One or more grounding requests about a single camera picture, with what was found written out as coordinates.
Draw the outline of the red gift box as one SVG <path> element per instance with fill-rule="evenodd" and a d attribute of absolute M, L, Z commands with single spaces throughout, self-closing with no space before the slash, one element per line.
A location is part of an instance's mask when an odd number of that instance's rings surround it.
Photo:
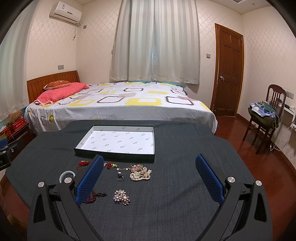
<path fill-rule="evenodd" d="M 25 126 L 26 120 L 24 117 L 21 117 L 18 121 L 16 121 L 15 123 L 11 124 L 11 131 L 12 133 L 16 132 L 17 130 L 19 130 L 20 128 L 22 128 L 23 126 Z"/>

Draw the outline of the red tassel gold charm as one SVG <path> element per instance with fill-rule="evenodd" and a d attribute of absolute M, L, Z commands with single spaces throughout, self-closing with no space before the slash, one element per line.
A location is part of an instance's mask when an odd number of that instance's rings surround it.
<path fill-rule="evenodd" d="M 107 163 L 106 167 L 110 170 L 111 168 L 117 168 L 118 165 L 116 163 Z"/>

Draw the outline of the red tassel knot charm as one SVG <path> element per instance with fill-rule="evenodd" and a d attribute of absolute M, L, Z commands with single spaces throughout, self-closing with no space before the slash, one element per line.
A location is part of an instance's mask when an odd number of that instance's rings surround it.
<path fill-rule="evenodd" d="M 88 166 L 90 164 L 90 161 L 85 161 L 85 160 L 82 160 L 78 163 L 76 169 L 78 170 L 79 168 L 81 167 L 85 167 L 85 166 Z"/>

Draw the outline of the side window curtain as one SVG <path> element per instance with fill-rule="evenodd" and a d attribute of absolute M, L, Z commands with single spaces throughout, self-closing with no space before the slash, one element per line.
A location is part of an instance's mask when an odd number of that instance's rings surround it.
<path fill-rule="evenodd" d="M 29 103 L 27 49 L 38 3 L 33 1 L 20 13 L 1 43 L 1 121 Z"/>

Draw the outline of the pile of clothes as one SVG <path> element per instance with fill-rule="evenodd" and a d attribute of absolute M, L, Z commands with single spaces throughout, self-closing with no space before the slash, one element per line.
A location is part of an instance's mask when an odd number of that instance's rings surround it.
<path fill-rule="evenodd" d="M 265 128 L 278 128 L 280 116 L 275 108 L 266 101 L 250 103 L 248 108 L 251 117 L 255 118 L 258 124 Z"/>

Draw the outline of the brown wooden door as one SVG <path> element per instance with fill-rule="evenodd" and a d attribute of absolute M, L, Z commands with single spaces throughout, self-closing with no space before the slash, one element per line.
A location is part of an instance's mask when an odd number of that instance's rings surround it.
<path fill-rule="evenodd" d="M 215 24 L 216 64 L 210 109 L 216 116 L 235 116 L 244 72 L 243 35 Z"/>

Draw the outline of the pearl flower brooch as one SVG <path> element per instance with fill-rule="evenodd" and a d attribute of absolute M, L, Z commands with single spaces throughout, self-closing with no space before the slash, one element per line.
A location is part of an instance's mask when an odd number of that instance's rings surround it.
<path fill-rule="evenodd" d="M 113 200 L 115 203 L 121 203 L 125 206 L 130 204 L 130 197 L 127 195 L 125 190 L 121 189 L 114 192 Z"/>

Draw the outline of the dark wooden nightstand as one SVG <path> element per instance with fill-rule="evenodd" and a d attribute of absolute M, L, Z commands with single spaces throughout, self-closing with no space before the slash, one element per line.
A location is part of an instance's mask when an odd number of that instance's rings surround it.
<path fill-rule="evenodd" d="M 35 138 L 35 136 L 36 135 L 31 131 L 29 124 L 26 123 L 7 138 L 8 145 L 11 146 L 16 144 L 16 147 L 10 156 L 11 162 Z"/>

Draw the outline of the white air conditioner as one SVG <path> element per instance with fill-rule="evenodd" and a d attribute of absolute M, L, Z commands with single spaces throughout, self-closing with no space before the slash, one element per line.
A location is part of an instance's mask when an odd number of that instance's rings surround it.
<path fill-rule="evenodd" d="M 49 13 L 50 18 L 63 20 L 67 23 L 77 25 L 81 20 L 82 12 L 61 1 L 54 4 Z"/>

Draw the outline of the white jade bangle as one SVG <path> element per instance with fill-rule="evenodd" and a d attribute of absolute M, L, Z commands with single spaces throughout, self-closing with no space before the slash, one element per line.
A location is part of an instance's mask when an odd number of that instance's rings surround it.
<path fill-rule="evenodd" d="M 59 177 L 59 183 L 66 183 L 69 184 L 72 182 L 73 178 L 76 176 L 76 174 L 73 171 L 65 171 L 63 172 Z"/>

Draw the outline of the pink pillow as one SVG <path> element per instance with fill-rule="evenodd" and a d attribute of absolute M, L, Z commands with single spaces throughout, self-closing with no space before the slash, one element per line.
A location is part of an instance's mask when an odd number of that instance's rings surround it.
<path fill-rule="evenodd" d="M 33 103 L 38 105 L 54 104 L 55 102 L 65 99 L 71 95 L 78 93 L 83 89 L 88 89 L 89 86 L 85 83 L 72 82 L 66 87 L 61 87 L 52 90 L 46 90 L 41 95 L 38 96 Z"/>

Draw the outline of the orange cushion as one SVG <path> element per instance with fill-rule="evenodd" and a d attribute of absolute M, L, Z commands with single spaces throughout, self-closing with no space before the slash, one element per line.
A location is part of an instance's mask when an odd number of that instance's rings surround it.
<path fill-rule="evenodd" d="M 62 87 L 67 87 L 69 86 L 71 83 L 69 81 L 66 80 L 57 80 L 57 81 L 52 81 L 48 84 L 46 84 L 43 87 L 43 90 L 52 90 L 52 89 L 57 89 L 57 88 L 62 88 Z"/>

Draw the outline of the wooden chair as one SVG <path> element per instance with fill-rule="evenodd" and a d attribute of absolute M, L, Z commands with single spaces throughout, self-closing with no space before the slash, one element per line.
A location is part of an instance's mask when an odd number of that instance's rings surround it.
<path fill-rule="evenodd" d="M 248 112 L 250 120 L 243 136 L 246 139 L 249 131 L 255 132 L 253 144 L 259 136 L 262 140 L 256 150 L 258 155 L 264 144 L 269 144 L 275 130 L 280 127 L 281 116 L 287 98 L 286 91 L 276 84 L 269 85 L 265 100 L 250 103 Z"/>

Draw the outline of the bed with patterned sheet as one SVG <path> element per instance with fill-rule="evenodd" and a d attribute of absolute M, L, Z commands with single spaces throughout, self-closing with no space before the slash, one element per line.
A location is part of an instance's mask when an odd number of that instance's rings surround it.
<path fill-rule="evenodd" d="M 54 132 L 78 120 L 181 121 L 203 124 L 215 133 L 215 114 L 178 85 L 118 82 L 88 85 L 54 104 L 27 106 L 24 116 L 35 133 Z"/>

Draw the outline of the green jewelry tray box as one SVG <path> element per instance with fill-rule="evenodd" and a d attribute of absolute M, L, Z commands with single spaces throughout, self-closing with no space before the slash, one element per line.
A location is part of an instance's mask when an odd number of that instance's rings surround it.
<path fill-rule="evenodd" d="M 74 148 L 81 157 L 100 155 L 106 161 L 153 163 L 153 126 L 92 126 Z"/>

